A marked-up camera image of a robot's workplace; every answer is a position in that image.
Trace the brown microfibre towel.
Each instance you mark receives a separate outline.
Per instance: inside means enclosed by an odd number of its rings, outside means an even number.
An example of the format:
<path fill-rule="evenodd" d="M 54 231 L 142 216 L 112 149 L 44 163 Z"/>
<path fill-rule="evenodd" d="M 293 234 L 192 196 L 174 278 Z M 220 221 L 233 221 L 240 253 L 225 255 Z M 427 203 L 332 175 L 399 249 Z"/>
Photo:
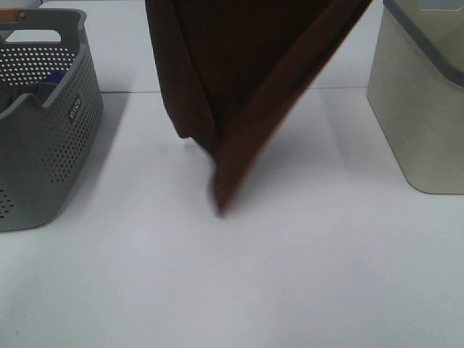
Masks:
<path fill-rule="evenodd" d="M 162 100 L 177 134 L 214 162 L 228 209 L 273 132 L 368 1 L 147 1 Z"/>

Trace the grey perforated plastic basket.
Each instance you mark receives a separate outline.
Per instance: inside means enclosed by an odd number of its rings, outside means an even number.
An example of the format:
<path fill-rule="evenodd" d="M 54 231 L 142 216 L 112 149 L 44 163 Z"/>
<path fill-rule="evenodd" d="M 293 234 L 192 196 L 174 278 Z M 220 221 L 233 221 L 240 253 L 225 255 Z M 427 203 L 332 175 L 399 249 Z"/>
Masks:
<path fill-rule="evenodd" d="M 76 9 L 21 9 L 4 31 L 53 30 L 57 41 L 1 42 L 1 230 L 49 222 L 84 165 L 103 102 L 84 23 Z M 66 76 L 44 104 L 36 84 Z"/>

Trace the beige bin with grey rim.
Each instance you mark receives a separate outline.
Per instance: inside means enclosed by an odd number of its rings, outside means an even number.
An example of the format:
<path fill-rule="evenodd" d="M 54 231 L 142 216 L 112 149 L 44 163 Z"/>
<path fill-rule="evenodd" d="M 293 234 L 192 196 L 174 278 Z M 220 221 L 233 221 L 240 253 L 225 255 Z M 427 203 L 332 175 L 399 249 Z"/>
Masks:
<path fill-rule="evenodd" d="M 405 180 L 463 193 L 463 2 L 385 1 L 367 99 Z"/>

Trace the blue cloth in basket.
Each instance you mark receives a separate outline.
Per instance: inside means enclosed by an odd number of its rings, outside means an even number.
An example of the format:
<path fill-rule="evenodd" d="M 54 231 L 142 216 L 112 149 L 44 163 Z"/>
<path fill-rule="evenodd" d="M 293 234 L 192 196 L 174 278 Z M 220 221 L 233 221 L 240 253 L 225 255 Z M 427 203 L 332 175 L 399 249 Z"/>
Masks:
<path fill-rule="evenodd" d="M 36 91 L 34 92 L 34 95 L 40 104 L 44 104 L 46 102 L 66 74 L 66 70 L 56 70 L 45 77 L 40 83 L 36 84 Z"/>

